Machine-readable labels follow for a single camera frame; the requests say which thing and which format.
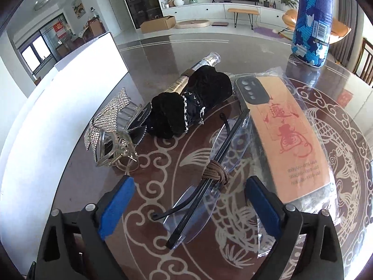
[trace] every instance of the blue bottle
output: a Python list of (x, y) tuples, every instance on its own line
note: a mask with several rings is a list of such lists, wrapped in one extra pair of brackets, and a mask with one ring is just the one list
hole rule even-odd
[(291, 50), (304, 63), (321, 67), (329, 50), (333, 0), (299, 0)]

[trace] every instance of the phone case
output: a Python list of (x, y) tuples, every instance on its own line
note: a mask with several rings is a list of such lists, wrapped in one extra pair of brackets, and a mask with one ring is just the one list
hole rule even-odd
[(320, 141), (281, 78), (245, 77), (235, 83), (251, 110), (280, 200), (288, 203), (327, 185), (329, 165)]

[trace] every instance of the brown hair tie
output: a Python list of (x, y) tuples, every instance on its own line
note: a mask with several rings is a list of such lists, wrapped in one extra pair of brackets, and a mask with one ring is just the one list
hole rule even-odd
[(218, 180), (222, 185), (225, 185), (228, 183), (228, 174), (219, 162), (210, 160), (203, 171), (202, 179)]

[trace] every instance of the blue gripper pad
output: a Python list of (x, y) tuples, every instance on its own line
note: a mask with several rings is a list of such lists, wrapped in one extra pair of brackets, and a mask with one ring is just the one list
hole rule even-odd
[(101, 216), (98, 234), (102, 240), (114, 232), (119, 219), (121, 218), (129, 201), (132, 199), (134, 193), (134, 179), (132, 177), (128, 177)]
[(265, 194), (251, 177), (245, 185), (245, 196), (249, 199), (258, 214), (268, 235), (279, 239), (281, 237), (281, 220), (275, 209), (269, 203)]

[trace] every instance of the dining table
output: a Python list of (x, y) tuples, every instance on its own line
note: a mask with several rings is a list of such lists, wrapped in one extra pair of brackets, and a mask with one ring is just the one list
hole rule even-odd
[[(304, 64), (292, 55), (290, 43), (277, 39), (185, 33), (121, 44), (118, 50), (130, 77), (123, 77), (98, 111), (126, 79), (133, 80), (145, 104), (150, 102), (212, 51), (221, 57), (216, 70), (229, 77), (270, 70), (286, 76), (314, 118), (333, 170), (339, 210), (336, 231), (345, 278), (359, 275), (373, 253), (371, 87), (333, 58), (321, 68)], [(136, 146), (139, 167), (130, 173), (135, 194), (114, 233), (105, 239), (129, 279), (250, 279), (264, 261), (265, 256), (258, 256), (256, 213), (248, 208), (244, 195), (246, 179), (256, 174), (250, 155), (244, 155), (229, 174), (209, 221), (189, 243), (168, 249), (165, 243), (170, 233), (163, 220), (150, 217), (175, 205), (188, 187), (199, 183), (213, 136), (223, 125), (219, 114), (232, 119), (240, 108), (233, 94), (187, 133), (167, 140), (146, 134)], [(83, 136), (63, 172), (52, 209), (73, 212), (97, 203), (125, 175), (118, 168), (97, 167)], [(281, 279), (291, 277), (301, 250), (299, 242)]]

